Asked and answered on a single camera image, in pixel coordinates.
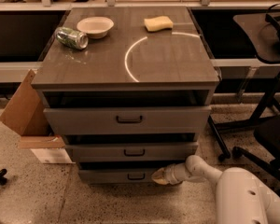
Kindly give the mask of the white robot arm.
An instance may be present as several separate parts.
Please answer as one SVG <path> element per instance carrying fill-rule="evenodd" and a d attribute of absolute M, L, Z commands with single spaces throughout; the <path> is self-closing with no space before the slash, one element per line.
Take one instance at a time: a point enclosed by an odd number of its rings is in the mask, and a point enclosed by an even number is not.
<path fill-rule="evenodd" d="M 222 172 L 191 155 L 182 163 L 160 168 L 151 178 L 160 185 L 202 180 L 214 184 L 217 224 L 280 224 L 280 197 L 246 169 Z"/>

